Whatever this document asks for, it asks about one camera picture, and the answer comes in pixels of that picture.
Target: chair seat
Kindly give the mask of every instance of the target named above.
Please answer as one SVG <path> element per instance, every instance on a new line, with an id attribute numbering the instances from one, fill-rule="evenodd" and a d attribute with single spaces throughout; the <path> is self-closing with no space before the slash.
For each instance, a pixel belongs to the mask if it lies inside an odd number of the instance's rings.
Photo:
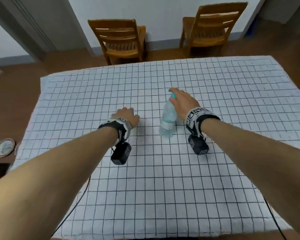
<path id="1" fill-rule="evenodd" d="M 146 36 L 146 27 L 145 26 L 137 26 L 137 31 L 139 35 L 141 49 L 144 50 L 144 40 Z M 126 43 L 126 44 L 105 44 L 107 48 L 107 55 L 113 55 L 117 57 L 137 57 L 138 56 L 138 48 L 137 43 Z"/>
<path id="2" fill-rule="evenodd" d="M 190 39 L 190 34 L 192 30 L 193 23 L 195 22 L 195 17 L 184 17 L 182 19 L 185 38 Z M 225 29 L 224 28 L 206 28 L 198 27 L 195 37 L 193 39 L 192 46 L 204 47 L 204 46 L 214 46 L 220 45 L 225 40 Z"/>

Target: plastic bottle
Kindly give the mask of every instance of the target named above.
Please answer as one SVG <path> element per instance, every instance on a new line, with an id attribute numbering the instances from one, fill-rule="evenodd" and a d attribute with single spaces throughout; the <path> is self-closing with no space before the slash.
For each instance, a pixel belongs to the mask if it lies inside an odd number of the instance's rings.
<path id="1" fill-rule="evenodd" d="M 174 99 L 176 98 L 173 92 L 171 93 L 171 97 Z M 176 110 L 174 109 L 173 104 L 168 99 L 163 108 L 161 124 L 159 129 L 160 135 L 164 137 L 171 137 L 176 127 L 176 119 Z"/>

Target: wire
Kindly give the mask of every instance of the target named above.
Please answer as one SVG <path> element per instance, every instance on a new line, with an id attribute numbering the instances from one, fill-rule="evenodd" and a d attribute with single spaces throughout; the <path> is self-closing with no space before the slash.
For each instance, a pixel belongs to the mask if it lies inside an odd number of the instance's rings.
<path id="1" fill-rule="evenodd" d="M 284 240 L 287 240 L 286 236 L 284 235 L 284 233 L 282 232 L 280 226 L 278 225 L 275 216 L 274 216 L 273 213 L 272 213 L 272 210 L 271 210 L 271 208 L 270 208 L 270 206 L 269 206 L 269 203 L 267 202 L 266 198 L 263 198 L 263 199 L 264 199 L 265 203 L 267 204 L 268 209 L 269 209 L 269 211 L 270 211 L 270 214 L 271 214 L 271 216 L 272 216 L 272 218 L 273 218 L 273 220 L 274 220 L 274 223 L 276 224 L 276 226 L 277 226 L 279 232 L 281 233 L 283 239 L 284 239 Z"/>
<path id="2" fill-rule="evenodd" d="M 75 206 L 72 208 L 72 210 L 70 211 L 70 213 L 64 218 L 64 220 L 59 224 L 59 226 L 56 228 L 56 230 L 53 232 L 53 234 L 51 235 L 51 237 L 53 237 L 53 235 L 57 232 L 57 230 L 59 230 L 59 228 L 62 226 L 62 224 L 67 220 L 67 218 L 71 215 L 71 213 L 75 210 L 75 208 L 77 207 L 77 205 L 79 204 L 80 200 L 82 199 L 82 197 L 84 196 L 84 194 L 86 193 L 89 184 L 90 184 L 90 180 L 91 180 L 91 176 L 89 177 L 87 186 L 82 194 L 82 196 L 80 197 L 80 199 L 78 200 L 78 202 L 75 204 Z"/>

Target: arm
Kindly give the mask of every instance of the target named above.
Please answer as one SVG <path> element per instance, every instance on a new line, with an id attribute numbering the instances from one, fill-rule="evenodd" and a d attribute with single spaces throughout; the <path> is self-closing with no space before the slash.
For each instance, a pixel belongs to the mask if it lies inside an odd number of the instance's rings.
<path id="1" fill-rule="evenodd" d="M 171 89 L 178 115 L 200 107 L 188 93 Z M 206 119 L 201 131 L 208 135 L 258 187 L 274 209 L 300 233 L 300 149 L 240 129 L 217 119 Z"/>
<path id="2" fill-rule="evenodd" d="M 139 116 L 119 109 L 134 128 Z M 118 132 L 103 127 L 55 147 L 0 179 L 0 240 L 50 239 Z"/>

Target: grid-patterned tablecloth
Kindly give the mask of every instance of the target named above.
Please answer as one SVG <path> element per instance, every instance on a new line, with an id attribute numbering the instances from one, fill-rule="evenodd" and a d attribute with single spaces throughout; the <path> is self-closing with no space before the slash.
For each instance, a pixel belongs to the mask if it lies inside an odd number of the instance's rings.
<path id="1" fill-rule="evenodd" d="M 178 87 L 223 121 L 300 148 L 300 91 L 271 56 L 124 64 L 41 81 L 13 168 L 96 130 L 123 106 L 141 117 L 128 140 L 127 163 L 114 165 L 111 151 L 106 153 L 88 192 L 55 236 L 216 236 L 276 229 L 260 191 L 215 143 L 208 141 L 208 154 L 197 156 L 180 121 L 172 138 L 159 135 L 168 89 Z M 289 227 L 277 217 L 282 228 Z"/>

